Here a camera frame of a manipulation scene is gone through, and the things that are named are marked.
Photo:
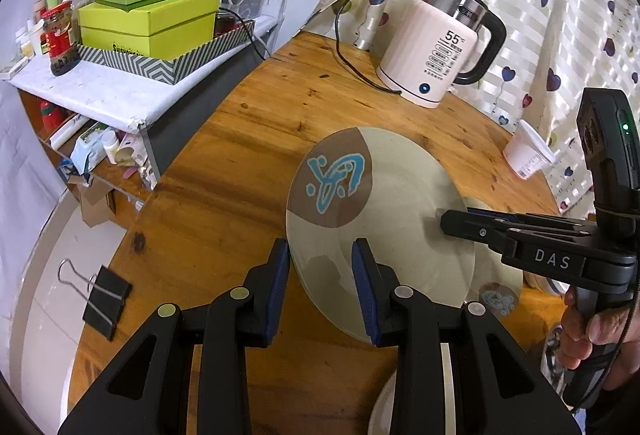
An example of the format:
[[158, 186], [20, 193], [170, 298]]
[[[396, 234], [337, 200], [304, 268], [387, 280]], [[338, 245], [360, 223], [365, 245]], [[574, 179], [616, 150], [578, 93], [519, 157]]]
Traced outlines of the right hand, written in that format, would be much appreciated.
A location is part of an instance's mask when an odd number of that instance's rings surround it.
[[[574, 288], [565, 294], [564, 303], [567, 308], [561, 320], [563, 333], [558, 359], [565, 368], [575, 370], [591, 355], [593, 348], [620, 340], [630, 308], [609, 309], [587, 320], [576, 308]], [[639, 309], [636, 309], [620, 355], [604, 381], [606, 391], [623, 386], [639, 372], [639, 340]]]

